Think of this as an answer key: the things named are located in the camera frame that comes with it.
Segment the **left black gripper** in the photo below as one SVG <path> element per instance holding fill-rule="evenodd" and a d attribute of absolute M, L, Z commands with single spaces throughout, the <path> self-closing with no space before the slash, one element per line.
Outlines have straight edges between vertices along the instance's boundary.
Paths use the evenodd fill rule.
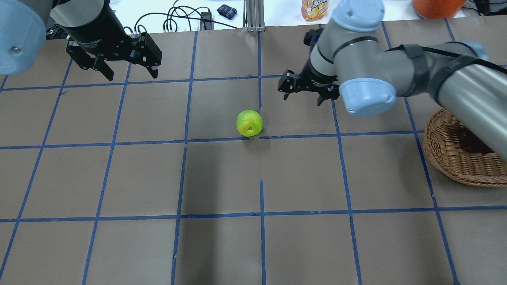
<path fill-rule="evenodd" d="M 67 54 L 82 70 L 112 81 L 114 71 L 106 60 L 125 60 L 158 78 L 162 51 L 147 32 L 128 36 L 109 4 L 60 4 L 59 25 L 69 35 Z"/>

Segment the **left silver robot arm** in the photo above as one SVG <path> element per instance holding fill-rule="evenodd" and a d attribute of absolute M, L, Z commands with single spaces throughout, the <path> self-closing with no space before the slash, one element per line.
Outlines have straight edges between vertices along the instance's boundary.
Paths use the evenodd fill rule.
<path fill-rule="evenodd" d="M 0 71 L 27 72 L 46 41 L 46 24 L 55 21 L 69 36 L 66 52 L 83 70 L 109 81 L 107 61 L 127 61 L 157 79 L 162 51 L 147 32 L 129 36 L 108 0 L 2 0 L 0 2 Z"/>

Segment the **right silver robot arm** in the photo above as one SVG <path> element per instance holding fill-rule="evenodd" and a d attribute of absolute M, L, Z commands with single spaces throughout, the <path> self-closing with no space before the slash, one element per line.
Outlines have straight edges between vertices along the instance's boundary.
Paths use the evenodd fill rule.
<path fill-rule="evenodd" d="M 383 51 L 375 33 L 384 13 L 380 0 L 341 0 L 326 27 L 305 36 L 310 53 L 302 72 L 281 76 L 284 99 L 316 92 L 318 105 L 342 98 L 349 114 L 367 117 L 388 111 L 398 97 L 427 93 L 506 158 L 506 69 L 475 42 Z"/>

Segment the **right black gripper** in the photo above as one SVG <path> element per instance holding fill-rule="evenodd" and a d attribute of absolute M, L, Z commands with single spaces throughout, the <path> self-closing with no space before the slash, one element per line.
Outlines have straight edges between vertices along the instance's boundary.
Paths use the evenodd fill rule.
<path fill-rule="evenodd" d="M 292 70 L 284 71 L 278 81 L 278 91 L 284 94 L 284 101 L 292 93 L 315 92 L 319 95 L 317 105 L 321 106 L 324 101 L 335 101 L 339 98 L 339 85 L 335 84 L 335 81 L 337 81 L 337 76 L 322 74 L 312 65 L 310 60 L 307 60 L 300 73 L 295 73 Z"/>

